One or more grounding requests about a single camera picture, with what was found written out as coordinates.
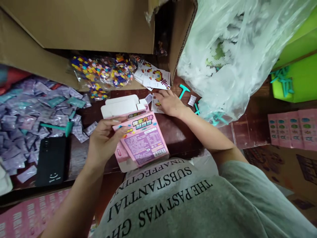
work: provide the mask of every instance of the plastic bag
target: plastic bag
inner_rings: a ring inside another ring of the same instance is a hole
[[[313,0],[198,0],[177,74],[202,99],[200,116],[217,127],[238,120]]]
[[[109,90],[130,84],[140,61],[136,55],[116,54],[114,58],[74,56],[70,64],[80,86],[89,88],[91,98],[103,100],[109,98]]]

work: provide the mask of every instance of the cardboard box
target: cardboard box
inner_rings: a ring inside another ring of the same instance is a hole
[[[317,203],[317,152],[265,145],[244,153],[272,182]]]
[[[162,2],[0,0],[7,12],[0,9],[0,63],[79,89],[75,75],[67,73],[68,59],[43,48],[151,54],[155,23],[152,17],[148,25],[144,12],[157,12]],[[197,0],[174,3],[171,83],[196,12]],[[123,89],[142,88],[133,82]]]
[[[292,194],[287,199],[307,218],[315,227],[317,227],[317,203],[301,195]]]

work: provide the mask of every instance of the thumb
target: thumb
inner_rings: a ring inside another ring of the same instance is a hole
[[[120,139],[123,137],[123,135],[126,133],[126,131],[128,130],[127,127],[121,127],[120,129],[118,129],[115,134],[111,137],[111,143],[115,143],[118,144]]]

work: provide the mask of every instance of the cardboard flap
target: cardboard flap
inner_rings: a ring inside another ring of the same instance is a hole
[[[66,73],[68,59],[44,50],[2,9],[0,63],[79,89],[76,77]]]
[[[197,6],[197,0],[180,0],[175,3],[174,25],[169,54],[169,68],[172,79],[174,79],[179,58],[195,19]]]
[[[43,48],[153,53],[148,0],[1,0],[0,6]]]

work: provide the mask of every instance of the brown box with graphics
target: brown box with graphics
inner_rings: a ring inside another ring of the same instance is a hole
[[[298,194],[287,196],[287,199],[307,218],[315,227],[317,227],[317,203]]]
[[[265,145],[244,153],[272,182],[317,203],[316,151]]]

